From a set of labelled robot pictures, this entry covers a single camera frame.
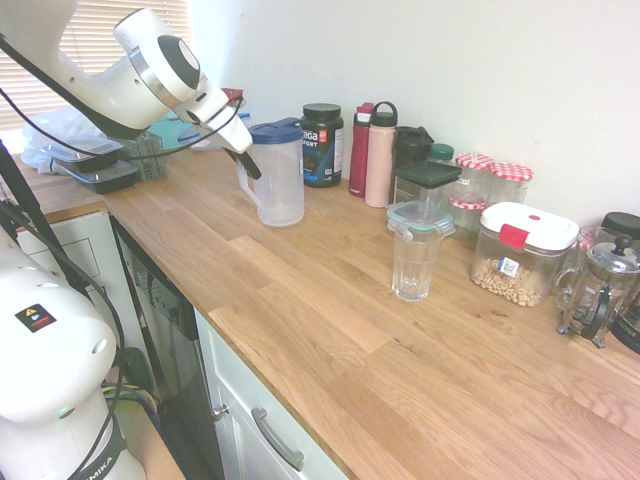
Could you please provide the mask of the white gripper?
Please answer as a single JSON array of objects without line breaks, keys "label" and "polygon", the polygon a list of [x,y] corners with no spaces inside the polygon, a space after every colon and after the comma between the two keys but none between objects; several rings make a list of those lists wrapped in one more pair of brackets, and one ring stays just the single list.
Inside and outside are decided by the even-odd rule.
[{"label": "white gripper", "polygon": [[197,90],[182,102],[182,118],[201,130],[213,132],[216,142],[231,150],[230,157],[236,164],[250,178],[258,180],[262,173],[246,152],[252,145],[251,134],[228,102],[228,96],[219,88]]}]

